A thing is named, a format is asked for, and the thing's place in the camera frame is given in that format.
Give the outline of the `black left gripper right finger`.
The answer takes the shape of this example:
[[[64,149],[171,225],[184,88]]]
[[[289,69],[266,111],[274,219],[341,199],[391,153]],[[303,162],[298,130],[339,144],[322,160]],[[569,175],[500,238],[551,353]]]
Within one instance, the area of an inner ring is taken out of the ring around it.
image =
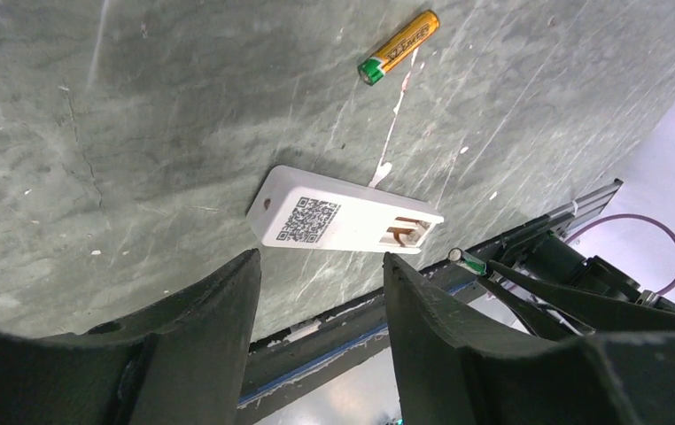
[[[407,424],[675,424],[675,331],[549,341],[465,305],[393,253],[384,294]]]

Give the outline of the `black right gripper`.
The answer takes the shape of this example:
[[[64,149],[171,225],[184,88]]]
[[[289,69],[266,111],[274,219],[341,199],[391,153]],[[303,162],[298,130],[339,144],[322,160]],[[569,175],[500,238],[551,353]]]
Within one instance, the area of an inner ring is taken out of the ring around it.
[[[632,277],[608,261],[598,256],[582,256],[554,235],[537,243],[524,259],[524,268],[542,281],[497,261],[488,261],[487,268],[547,302],[522,299],[497,282],[477,278],[531,335],[542,339],[559,342],[574,336],[593,335],[594,329],[601,332],[675,331],[675,313],[666,312],[675,312],[675,303],[658,292],[643,290]]]

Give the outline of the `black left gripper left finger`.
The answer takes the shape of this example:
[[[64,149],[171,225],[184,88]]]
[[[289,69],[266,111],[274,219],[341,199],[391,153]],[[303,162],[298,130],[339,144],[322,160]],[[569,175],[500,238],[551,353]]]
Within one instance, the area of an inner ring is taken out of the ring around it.
[[[260,283],[253,249],[81,335],[0,331],[0,424],[233,423]]]

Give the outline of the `green AAA battery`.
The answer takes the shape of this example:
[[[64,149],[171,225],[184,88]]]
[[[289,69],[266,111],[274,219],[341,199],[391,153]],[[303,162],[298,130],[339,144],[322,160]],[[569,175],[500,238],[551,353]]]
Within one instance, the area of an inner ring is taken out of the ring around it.
[[[486,263],[461,248],[451,249],[448,252],[447,259],[450,263],[467,270],[471,274],[476,276],[487,275]]]

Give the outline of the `white remote control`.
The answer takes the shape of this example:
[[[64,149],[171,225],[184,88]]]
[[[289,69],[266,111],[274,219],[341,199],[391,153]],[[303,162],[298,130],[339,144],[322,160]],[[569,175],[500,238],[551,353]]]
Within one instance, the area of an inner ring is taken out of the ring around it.
[[[444,222],[426,202],[290,166],[269,172],[246,219],[267,247],[406,254]]]

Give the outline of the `orange AAA battery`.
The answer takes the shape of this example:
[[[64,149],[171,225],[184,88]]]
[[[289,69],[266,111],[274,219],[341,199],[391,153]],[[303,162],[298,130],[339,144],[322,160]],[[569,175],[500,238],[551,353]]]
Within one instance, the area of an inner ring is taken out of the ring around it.
[[[419,13],[357,66],[359,76],[369,86],[375,85],[439,27],[440,20],[435,12]]]

